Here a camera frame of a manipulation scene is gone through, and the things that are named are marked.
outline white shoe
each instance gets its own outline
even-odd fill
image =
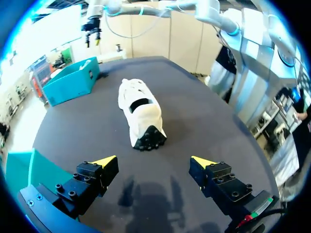
[[[118,104],[130,127],[133,148],[152,150],[164,144],[166,135],[162,129],[160,105],[142,80],[123,79]]]

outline black cable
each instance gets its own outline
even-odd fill
[[[275,214],[285,214],[287,209],[275,209],[275,210],[269,210],[267,212],[263,212],[262,214],[258,215],[257,217],[249,220],[248,222],[244,223],[242,226],[236,228],[233,230],[234,233],[240,232],[242,230],[246,230],[247,226],[250,224],[254,223],[255,221],[261,220],[264,217],[268,217],[270,215],[275,215]]]

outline teal panel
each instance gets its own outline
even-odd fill
[[[13,196],[29,186],[45,185],[55,192],[57,183],[65,183],[72,175],[42,156],[36,149],[25,152],[9,152],[6,165],[6,181]]]

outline shoe opening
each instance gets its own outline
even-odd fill
[[[152,101],[147,99],[147,98],[143,98],[143,99],[139,99],[137,101],[134,101],[130,106],[130,111],[131,111],[131,113],[133,113],[135,111],[135,109],[137,109],[139,106],[144,105],[144,104],[149,104],[149,103],[152,103]]]

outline white cloth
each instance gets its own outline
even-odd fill
[[[231,88],[234,79],[235,74],[229,72],[221,64],[215,61],[210,73],[208,87],[221,98],[224,98],[225,94]]]
[[[281,187],[299,169],[298,155],[292,134],[273,155],[270,166],[278,187]]]

